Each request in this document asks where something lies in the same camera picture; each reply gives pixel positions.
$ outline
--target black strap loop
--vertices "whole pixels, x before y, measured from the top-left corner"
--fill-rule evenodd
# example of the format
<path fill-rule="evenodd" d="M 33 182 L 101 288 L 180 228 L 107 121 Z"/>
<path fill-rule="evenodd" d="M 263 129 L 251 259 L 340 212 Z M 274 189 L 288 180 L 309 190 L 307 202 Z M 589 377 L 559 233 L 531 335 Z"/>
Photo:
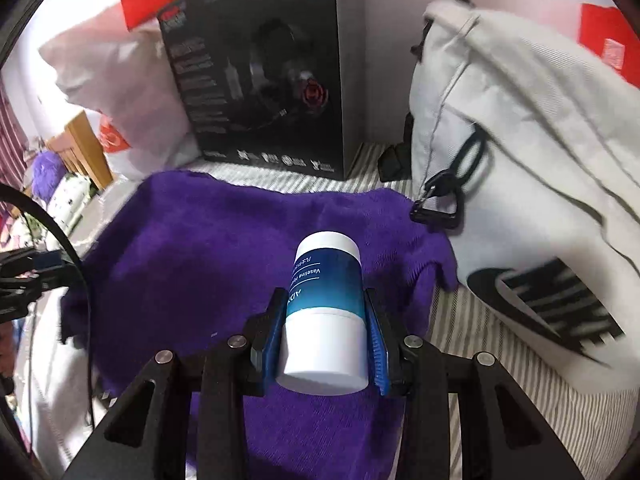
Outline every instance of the black strap loop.
<path fill-rule="evenodd" d="M 462 147 L 460 147 L 449 168 L 435 174 L 425 182 L 423 196 L 414 202 L 414 206 L 409 213 L 409 218 L 413 222 L 426 224 L 433 228 L 443 230 L 454 230 L 462 224 L 465 213 L 463 186 L 469 182 L 478 169 L 482 156 L 486 151 L 487 139 L 488 134 L 486 130 L 475 123 L 474 132 L 462 144 Z M 476 145 L 478 146 L 478 151 L 471 161 L 471 164 L 462 176 L 458 176 L 460 166 Z M 427 202 L 428 199 L 447 195 L 453 195 L 456 202 L 456 209 L 453 213 L 424 208 L 424 203 Z"/>

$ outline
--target white lid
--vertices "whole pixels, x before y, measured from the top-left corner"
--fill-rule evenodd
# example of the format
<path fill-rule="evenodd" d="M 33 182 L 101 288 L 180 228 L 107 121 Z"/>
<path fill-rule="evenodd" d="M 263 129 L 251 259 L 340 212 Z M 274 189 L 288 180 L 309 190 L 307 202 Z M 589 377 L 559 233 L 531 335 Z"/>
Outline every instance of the white lid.
<path fill-rule="evenodd" d="M 318 396 L 347 395 L 369 384 L 367 329 L 339 308 L 305 308 L 282 329 L 276 381 L 287 390 Z"/>
<path fill-rule="evenodd" d="M 335 233 L 333 231 L 320 231 L 319 233 L 313 233 L 302 240 L 298 246 L 296 261 L 304 253 L 308 253 L 314 249 L 323 248 L 340 249 L 345 253 L 349 253 L 358 261 L 358 263 L 360 263 L 360 250 L 356 245 L 356 242 L 342 233 Z"/>

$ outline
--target black logo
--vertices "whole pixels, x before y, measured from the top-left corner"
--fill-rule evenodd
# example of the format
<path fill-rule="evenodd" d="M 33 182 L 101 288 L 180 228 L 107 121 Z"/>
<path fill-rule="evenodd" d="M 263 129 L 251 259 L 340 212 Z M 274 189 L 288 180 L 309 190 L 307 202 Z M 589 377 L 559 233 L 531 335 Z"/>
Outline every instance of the black logo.
<path fill-rule="evenodd" d="M 589 357 L 583 342 L 604 345 L 604 335 L 619 338 L 622 329 L 575 273 L 559 259 L 522 274 L 513 269 L 480 269 L 469 275 L 466 284 L 487 305 L 549 341 Z M 507 301 L 497 290 L 501 280 L 551 330 Z"/>

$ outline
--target red logo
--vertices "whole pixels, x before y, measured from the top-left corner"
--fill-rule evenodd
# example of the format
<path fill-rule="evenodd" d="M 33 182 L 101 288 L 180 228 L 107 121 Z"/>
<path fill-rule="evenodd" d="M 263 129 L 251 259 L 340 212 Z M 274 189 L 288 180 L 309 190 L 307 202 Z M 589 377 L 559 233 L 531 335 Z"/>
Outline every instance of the red logo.
<path fill-rule="evenodd" d="M 123 152 L 131 147 L 122 134 L 114 128 L 111 121 L 104 115 L 100 118 L 98 140 L 105 153 Z"/>
<path fill-rule="evenodd" d="M 326 90 L 315 79 L 308 79 L 302 92 L 302 100 L 311 108 L 320 108 L 326 103 Z"/>

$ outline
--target white pillow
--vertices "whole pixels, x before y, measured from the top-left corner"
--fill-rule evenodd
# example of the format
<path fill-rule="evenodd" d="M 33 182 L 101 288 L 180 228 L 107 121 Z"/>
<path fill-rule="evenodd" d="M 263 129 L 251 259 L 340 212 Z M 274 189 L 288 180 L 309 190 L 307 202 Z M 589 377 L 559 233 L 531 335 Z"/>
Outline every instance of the white pillow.
<path fill-rule="evenodd" d="M 53 193 L 47 213 L 69 235 L 91 200 L 91 180 L 84 175 L 67 173 Z M 45 244 L 49 251 L 60 248 L 56 238 L 47 232 Z"/>

